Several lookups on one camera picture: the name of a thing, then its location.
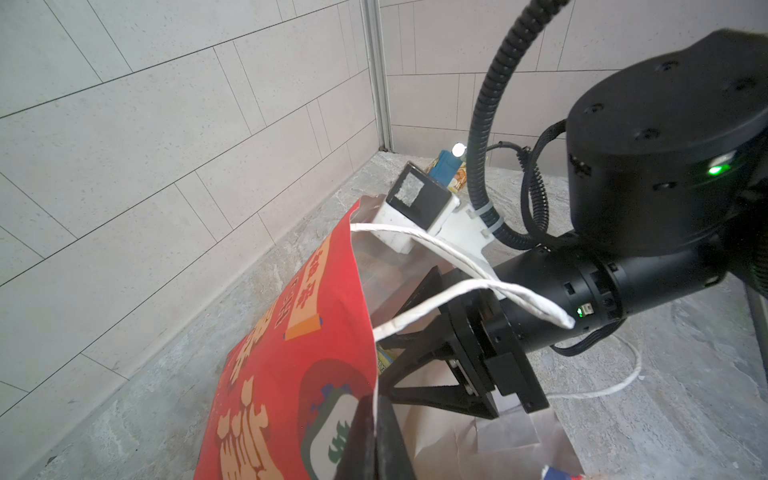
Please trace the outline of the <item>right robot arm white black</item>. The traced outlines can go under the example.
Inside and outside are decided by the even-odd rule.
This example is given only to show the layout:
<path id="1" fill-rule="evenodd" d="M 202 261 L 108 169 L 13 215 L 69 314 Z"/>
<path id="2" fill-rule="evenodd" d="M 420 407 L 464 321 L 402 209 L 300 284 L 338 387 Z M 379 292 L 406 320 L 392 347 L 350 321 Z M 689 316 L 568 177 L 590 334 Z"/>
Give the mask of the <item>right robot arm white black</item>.
<path id="1" fill-rule="evenodd" d="M 767 38 L 731 29 L 629 66 L 583 94 L 540 137 L 567 141 L 571 231 L 554 237 L 521 205 L 533 246 L 499 264 L 504 282 L 551 300 L 575 324 L 537 319 L 488 290 L 438 308 L 399 351 L 381 394 L 494 419 L 493 394 L 548 407 L 528 356 L 573 357 L 633 315 L 734 275 L 767 340 Z"/>

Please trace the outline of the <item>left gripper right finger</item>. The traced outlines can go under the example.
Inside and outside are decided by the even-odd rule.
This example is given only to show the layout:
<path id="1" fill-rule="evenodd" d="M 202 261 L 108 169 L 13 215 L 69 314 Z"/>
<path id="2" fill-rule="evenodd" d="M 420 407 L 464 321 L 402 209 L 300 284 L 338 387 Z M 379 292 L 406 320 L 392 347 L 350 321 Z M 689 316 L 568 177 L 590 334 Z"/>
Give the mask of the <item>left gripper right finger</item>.
<path id="1" fill-rule="evenodd" d="M 375 478 L 379 480 L 416 480 L 392 403 L 377 399 L 375 434 Z"/>

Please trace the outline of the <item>red paper gift bag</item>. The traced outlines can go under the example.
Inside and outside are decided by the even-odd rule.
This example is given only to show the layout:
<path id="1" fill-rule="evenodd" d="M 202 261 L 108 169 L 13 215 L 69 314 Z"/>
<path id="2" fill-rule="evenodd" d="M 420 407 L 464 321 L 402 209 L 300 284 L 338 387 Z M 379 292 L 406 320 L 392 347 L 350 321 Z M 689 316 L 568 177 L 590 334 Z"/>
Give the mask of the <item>red paper gift bag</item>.
<path id="1" fill-rule="evenodd" d="M 468 206 L 460 203 L 424 241 L 419 228 L 372 222 L 386 196 L 358 200 L 229 353 L 196 478 L 334 479 L 368 395 L 375 396 L 376 426 L 379 377 L 399 356 L 380 341 L 423 330 L 436 306 L 464 290 L 485 286 L 539 320 L 574 326 L 551 300 L 499 278 L 482 255 L 491 236 Z M 424 479 L 457 477 L 477 446 L 466 428 L 490 420 L 391 403 L 416 477 Z M 500 456 L 482 463 L 475 477 L 520 478 L 545 464 L 576 472 L 548 408 L 533 412 L 532 429 L 551 453 L 512 456 L 512 441 L 489 438 L 486 448 Z"/>

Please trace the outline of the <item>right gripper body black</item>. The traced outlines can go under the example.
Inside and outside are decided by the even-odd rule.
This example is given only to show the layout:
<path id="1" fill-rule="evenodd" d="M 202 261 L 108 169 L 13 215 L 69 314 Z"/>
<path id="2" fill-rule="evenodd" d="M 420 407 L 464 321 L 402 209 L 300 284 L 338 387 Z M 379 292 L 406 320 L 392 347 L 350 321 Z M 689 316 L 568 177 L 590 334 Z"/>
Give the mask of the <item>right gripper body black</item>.
<path id="1" fill-rule="evenodd" d="M 401 353 L 379 377 L 383 396 L 395 404 L 427 406 L 483 419 L 495 419 L 494 391 L 514 394 L 523 410 L 549 407 L 522 345 L 522 336 L 496 293 L 483 286 L 464 290 L 434 308 L 438 314 L 421 331 L 380 341 Z M 409 375 L 433 361 L 448 365 L 455 385 L 401 387 Z"/>

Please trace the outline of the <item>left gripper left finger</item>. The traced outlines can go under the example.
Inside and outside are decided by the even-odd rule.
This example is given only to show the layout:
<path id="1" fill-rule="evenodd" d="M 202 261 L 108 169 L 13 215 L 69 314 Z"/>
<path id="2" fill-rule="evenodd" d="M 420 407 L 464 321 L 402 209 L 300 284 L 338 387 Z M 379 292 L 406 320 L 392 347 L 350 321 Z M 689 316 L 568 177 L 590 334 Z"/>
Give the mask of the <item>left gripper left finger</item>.
<path id="1" fill-rule="evenodd" d="M 376 478 L 376 426 L 374 395 L 363 397 L 356 409 L 335 480 Z"/>

